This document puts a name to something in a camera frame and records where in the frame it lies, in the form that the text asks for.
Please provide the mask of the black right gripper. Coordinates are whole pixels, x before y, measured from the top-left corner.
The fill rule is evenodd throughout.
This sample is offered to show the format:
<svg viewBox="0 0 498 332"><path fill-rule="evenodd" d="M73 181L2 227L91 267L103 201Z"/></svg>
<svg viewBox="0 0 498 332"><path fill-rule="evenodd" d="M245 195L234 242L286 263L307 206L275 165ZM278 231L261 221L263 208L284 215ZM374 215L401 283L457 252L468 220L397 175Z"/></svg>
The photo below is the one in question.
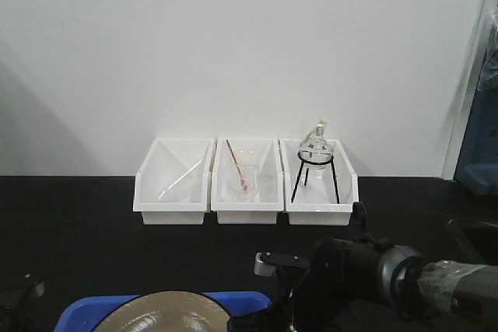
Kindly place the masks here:
<svg viewBox="0 0 498 332"><path fill-rule="evenodd" d="M340 331L336 316L347 304L345 254L331 237L319 239L293 294L268 313L270 331Z"/></svg>

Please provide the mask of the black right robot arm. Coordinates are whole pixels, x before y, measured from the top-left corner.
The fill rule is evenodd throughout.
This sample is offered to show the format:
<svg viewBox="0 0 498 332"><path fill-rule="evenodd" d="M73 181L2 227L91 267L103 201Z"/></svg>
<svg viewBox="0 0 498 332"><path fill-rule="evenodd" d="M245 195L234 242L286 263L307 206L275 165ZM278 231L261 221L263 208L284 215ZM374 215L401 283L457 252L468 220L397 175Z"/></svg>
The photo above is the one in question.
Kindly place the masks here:
<svg viewBox="0 0 498 332"><path fill-rule="evenodd" d="M485 331L497 329L497 268L431 260L389 238L374 239L362 202L352 206L354 240L324 237L309 259L264 252L283 286L272 326L285 331L336 331L335 318L356 300L389 306L400 320L428 324L456 316Z"/></svg>

